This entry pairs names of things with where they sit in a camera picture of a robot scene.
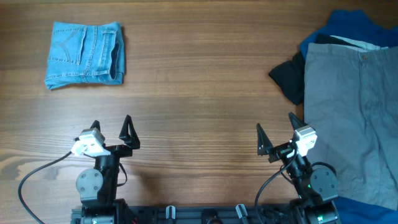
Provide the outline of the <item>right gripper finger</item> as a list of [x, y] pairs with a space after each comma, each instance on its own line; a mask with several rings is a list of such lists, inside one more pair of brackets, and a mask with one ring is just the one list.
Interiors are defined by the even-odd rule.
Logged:
[[304, 121], [298, 118], [293, 112], [289, 113], [289, 119], [293, 129], [299, 129], [307, 125]]
[[256, 124], [256, 130], [257, 130], [257, 155], [258, 156], [268, 155], [271, 152], [273, 145], [259, 123]]

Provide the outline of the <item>grey cotton shorts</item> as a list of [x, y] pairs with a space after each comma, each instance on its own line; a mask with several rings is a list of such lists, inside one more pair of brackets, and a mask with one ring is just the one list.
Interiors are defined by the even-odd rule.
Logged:
[[310, 44], [304, 80], [304, 118], [318, 136], [308, 158], [336, 169], [342, 197], [395, 210], [397, 49]]

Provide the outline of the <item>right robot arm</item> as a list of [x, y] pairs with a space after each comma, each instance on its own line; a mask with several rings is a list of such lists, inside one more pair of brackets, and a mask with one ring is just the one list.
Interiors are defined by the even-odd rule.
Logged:
[[311, 163], [307, 159], [308, 151], [317, 141], [315, 129], [289, 113], [294, 129], [292, 138], [281, 145], [273, 146], [260, 124], [256, 124], [257, 154], [268, 156], [269, 162], [281, 161], [280, 169], [269, 177], [256, 194], [254, 209], [260, 223], [266, 222], [259, 199], [264, 189], [279, 175], [286, 172], [294, 186], [298, 198], [288, 204], [287, 217], [291, 223], [340, 223], [340, 216], [334, 200], [338, 198], [338, 180], [336, 170], [326, 162]]

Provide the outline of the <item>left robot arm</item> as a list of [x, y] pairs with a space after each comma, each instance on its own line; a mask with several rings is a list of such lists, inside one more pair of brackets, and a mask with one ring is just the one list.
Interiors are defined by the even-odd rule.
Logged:
[[73, 211], [70, 223], [138, 222], [126, 201], [116, 198], [117, 188], [123, 186], [118, 182], [118, 174], [125, 171], [120, 159], [131, 157], [132, 151], [141, 145], [129, 115], [125, 117], [119, 139], [123, 141], [122, 144], [107, 146], [97, 120], [75, 139], [71, 152], [75, 156], [92, 157], [95, 166], [84, 170], [76, 180], [82, 206], [80, 211]]

